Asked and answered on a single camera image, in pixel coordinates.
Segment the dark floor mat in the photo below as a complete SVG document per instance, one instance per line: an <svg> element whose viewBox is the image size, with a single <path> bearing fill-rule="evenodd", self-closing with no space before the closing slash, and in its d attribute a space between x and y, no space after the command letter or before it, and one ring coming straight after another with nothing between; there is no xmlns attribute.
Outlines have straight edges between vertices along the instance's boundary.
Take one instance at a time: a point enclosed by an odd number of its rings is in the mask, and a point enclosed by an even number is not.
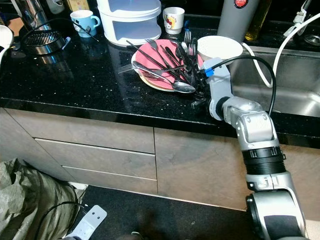
<svg viewBox="0 0 320 240"><path fill-rule="evenodd" d="M106 219L91 240L140 232L149 240L256 240L245 212L89 186L82 201L99 205ZM83 217L79 213L76 224Z"/></svg>

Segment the black cord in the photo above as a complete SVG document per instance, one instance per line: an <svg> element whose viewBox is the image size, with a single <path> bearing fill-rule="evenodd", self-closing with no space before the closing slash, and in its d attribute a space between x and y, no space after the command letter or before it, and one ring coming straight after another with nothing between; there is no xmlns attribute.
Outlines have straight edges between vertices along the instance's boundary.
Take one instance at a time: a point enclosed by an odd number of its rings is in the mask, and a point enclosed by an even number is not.
<svg viewBox="0 0 320 240"><path fill-rule="evenodd" d="M61 206L61 205L65 205L65 204L73 204L73 205L77 205L77 206L79 206L79 207L81 207L81 208L83 208L83 209L85 208L84 205L82 205L81 203L75 202L75 201L63 201L62 203L59 203L59 204L57 204L57 205L55 205L55 206L50 207L49 210L46 211L46 212L43 214L43 216L41 217L41 220L40 220L40 222L39 222L38 228L36 229L36 232L35 232L35 235L34 235L33 240L37 240L38 235L39 235L39 231L40 231L40 228L41 228L41 225L42 225L45 217L48 215L48 213L50 213L53 209L55 209L55 208L57 208L57 207L59 207L59 206Z"/></svg>
<svg viewBox="0 0 320 240"><path fill-rule="evenodd" d="M60 21L63 20L63 21L68 21L68 22L73 23L74 25L78 26L78 27L81 28L83 31L85 31L91 38L93 38L94 40L96 40L97 42L99 42L98 39L96 39L96 38L95 38L94 36L92 36L89 32L87 32L80 24L78 24L78 23L76 23L76 22L74 22L74 21L72 21L72 20L70 20L70 19L68 19L68 18L57 17L57 18L51 19L51 20L49 20L49 21L46 21L45 23L43 23L43 24L37 26L36 28L28 31L28 32L22 37L21 43L22 43L22 44L25 44L24 41L25 41L26 37L28 37L28 36L29 36L31 33L33 33L35 30L37 30L37 29L41 28L42 26L47 25L47 24L49 24L49 23L51 23L51 22L53 22L53 21L57 21L57 20L60 20Z"/></svg>
<svg viewBox="0 0 320 240"><path fill-rule="evenodd" d="M211 69L214 70L215 68L218 68L218 67L220 67L220 66L222 66L222 65L224 65L226 63L232 62L232 61L237 60L237 59L254 59L254 60L257 60L257 61L263 63L266 66L266 68L269 70L270 75L271 75L271 79L272 79L272 82L273 82L273 84L272 84L272 96L271 96L271 101L270 101L270 106L269 106L269 116L271 116L272 110L274 109L274 105L275 105L277 84L276 84L276 76L275 76L274 70L272 69L272 67L270 66L270 64L266 60L264 60L261 57L251 56L251 55L235 56L235 57L229 58L227 60L224 60L224 61L214 65L213 67L211 67Z"/></svg>

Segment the glass bottle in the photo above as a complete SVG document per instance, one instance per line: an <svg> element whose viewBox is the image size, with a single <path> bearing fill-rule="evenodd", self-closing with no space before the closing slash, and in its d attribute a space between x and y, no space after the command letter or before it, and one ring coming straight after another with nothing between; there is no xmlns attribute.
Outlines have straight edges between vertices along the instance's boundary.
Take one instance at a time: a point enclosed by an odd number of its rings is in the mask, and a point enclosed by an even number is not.
<svg viewBox="0 0 320 240"><path fill-rule="evenodd" d="M258 38L259 32L269 11L271 2L272 0L260 0L249 29L245 34L245 39L248 41L254 41Z"/></svg>

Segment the stacked container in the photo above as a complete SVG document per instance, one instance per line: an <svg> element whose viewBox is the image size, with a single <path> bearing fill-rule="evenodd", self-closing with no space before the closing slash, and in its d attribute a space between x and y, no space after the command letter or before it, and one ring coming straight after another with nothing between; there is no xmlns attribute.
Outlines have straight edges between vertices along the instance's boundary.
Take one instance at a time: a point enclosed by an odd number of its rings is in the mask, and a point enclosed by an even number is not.
<svg viewBox="0 0 320 240"><path fill-rule="evenodd" d="M118 46L145 44L145 39L158 39L161 28L157 16L159 0L97 0L105 37Z"/></svg>

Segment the bowl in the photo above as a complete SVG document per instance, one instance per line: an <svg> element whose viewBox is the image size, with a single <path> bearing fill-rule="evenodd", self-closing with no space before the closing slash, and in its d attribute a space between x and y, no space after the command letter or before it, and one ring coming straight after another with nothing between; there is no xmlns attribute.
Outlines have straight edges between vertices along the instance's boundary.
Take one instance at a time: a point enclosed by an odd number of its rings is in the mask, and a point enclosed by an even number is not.
<svg viewBox="0 0 320 240"><path fill-rule="evenodd" d="M243 51L242 45L229 37L214 35L198 39L198 53L203 61L217 57L226 60L240 56Z"/></svg>

